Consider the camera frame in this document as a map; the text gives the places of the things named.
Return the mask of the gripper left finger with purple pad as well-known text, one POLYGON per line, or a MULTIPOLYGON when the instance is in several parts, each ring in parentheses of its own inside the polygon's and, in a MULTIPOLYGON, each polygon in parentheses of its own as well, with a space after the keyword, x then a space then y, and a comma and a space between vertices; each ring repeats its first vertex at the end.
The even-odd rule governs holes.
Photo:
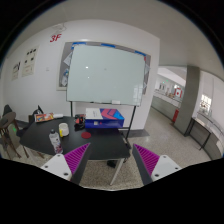
POLYGON ((42 169, 78 185, 91 154, 89 146, 87 143, 65 155, 56 154, 42 166, 42 169))

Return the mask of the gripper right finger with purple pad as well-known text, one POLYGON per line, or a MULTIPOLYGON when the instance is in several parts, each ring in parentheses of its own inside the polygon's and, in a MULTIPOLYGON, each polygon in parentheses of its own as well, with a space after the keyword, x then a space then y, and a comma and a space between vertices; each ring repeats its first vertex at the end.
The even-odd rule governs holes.
POLYGON ((181 167, 168 155, 159 156, 137 144, 133 145, 132 154, 144 185, 181 170, 181 167))

